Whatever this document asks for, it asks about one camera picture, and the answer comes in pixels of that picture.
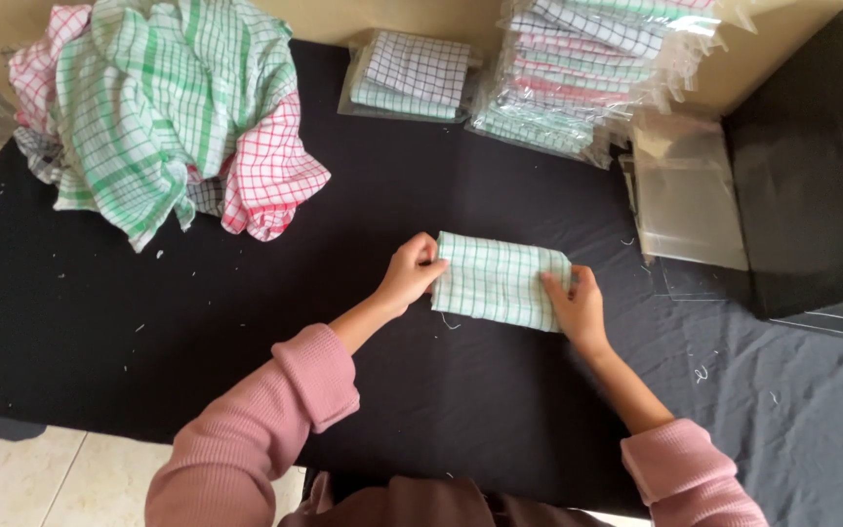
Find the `tile floor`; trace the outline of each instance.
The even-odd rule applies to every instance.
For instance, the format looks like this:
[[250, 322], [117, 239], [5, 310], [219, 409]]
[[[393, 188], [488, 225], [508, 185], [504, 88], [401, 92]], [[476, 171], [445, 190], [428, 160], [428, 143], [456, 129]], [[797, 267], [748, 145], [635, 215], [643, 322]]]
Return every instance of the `tile floor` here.
[[[152, 475], [171, 447], [48, 426], [33, 439], [0, 440], [0, 527], [143, 527]], [[298, 508], [304, 469], [273, 483], [275, 525]], [[615, 527], [649, 521], [599, 515]]]

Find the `wall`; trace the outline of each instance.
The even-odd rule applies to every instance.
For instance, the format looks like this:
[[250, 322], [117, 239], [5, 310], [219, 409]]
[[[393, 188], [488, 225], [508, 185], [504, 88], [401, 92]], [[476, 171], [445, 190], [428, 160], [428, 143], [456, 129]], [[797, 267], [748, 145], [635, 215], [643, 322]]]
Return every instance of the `wall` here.
[[[295, 36], [345, 45], [357, 33], [382, 27], [465, 41], [486, 52], [497, 49], [496, 21], [501, 0], [253, 0], [288, 20]], [[718, 49], [702, 63], [698, 90], [685, 104], [720, 113], [743, 100], [792, 51], [843, 6], [843, 0], [728, 0], [753, 14], [756, 35], [725, 24], [720, 34], [730, 48]], [[66, 1], [65, 4], [79, 4]], [[8, 87], [10, 52], [37, 40], [53, 2], [0, 0], [0, 146], [14, 126], [14, 94]], [[733, 8], [721, 18], [737, 20]]]

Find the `black tablecloth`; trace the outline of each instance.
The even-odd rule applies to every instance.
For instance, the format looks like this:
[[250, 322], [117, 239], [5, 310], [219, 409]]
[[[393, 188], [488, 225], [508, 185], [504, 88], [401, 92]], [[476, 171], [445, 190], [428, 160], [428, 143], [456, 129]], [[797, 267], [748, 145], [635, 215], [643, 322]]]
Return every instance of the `black tablecloth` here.
[[[712, 432], [770, 521], [843, 523], [842, 340], [733, 303], [656, 295], [638, 243], [625, 245], [635, 232], [621, 174], [461, 126], [337, 115], [346, 50], [292, 52], [301, 137], [333, 177], [273, 242], [201, 215], [186, 233], [170, 219], [135, 254], [99, 215], [54, 212], [55, 190], [13, 143], [3, 149], [0, 415], [169, 442], [273, 342], [371, 293], [405, 239], [445, 230], [591, 265], [615, 349]], [[370, 339], [355, 355], [361, 409], [312, 435], [299, 463], [450, 472], [556, 505], [644, 513], [620, 462], [626, 429], [560, 336], [447, 318], [461, 326], [422, 301]]]

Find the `pile of towels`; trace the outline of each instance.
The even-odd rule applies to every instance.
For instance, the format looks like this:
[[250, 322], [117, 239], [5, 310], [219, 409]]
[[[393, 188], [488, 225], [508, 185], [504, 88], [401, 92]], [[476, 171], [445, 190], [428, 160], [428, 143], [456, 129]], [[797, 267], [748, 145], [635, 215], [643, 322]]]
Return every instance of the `pile of towels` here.
[[454, 121], [470, 46], [394, 31], [376, 31], [347, 72], [341, 114]]
[[271, 240], [330, 178], [298, 137], [290, 38], [247, 0], [53, 6], [8, 63], [15, 139], [54, 209], [99, 212], [136, 252], [172, 210]]
[[607, 166], [640, 106], [681, 98], [720, 23], [714, 0], [512, 0], [475, 131]]

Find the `packaged towel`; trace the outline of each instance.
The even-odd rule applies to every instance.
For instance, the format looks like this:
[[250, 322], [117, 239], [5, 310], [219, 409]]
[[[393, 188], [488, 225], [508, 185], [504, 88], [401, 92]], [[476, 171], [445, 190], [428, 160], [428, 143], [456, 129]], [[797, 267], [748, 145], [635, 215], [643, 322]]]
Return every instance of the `packaged towel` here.
[[[210, 212], [266, 241], [327, 182], [298, 138], [283, 21], [246, 0], [100, 0], [88, 27], [81, 14], [55, 6], [45, 38], [9, 65], [20, 124], [63, 146], [60, 170], [36, 172], [58, 186], [55, 209], [100, 212], [136, 251], [172, 210], [184, 229]], [[45, 97], [22, 96], [36, 85]]]
[[441, 232], [438, 257], [451, 264], [435, 281], [431, 309], [561, 331], [539, 278], [548, 271], [570, 286], [571, 262], [561, 252]]
[[368, 46], [353, 50], [338, 112], [462, 120], [473, 97], [471, 54], [459, 42], [376, 31]]

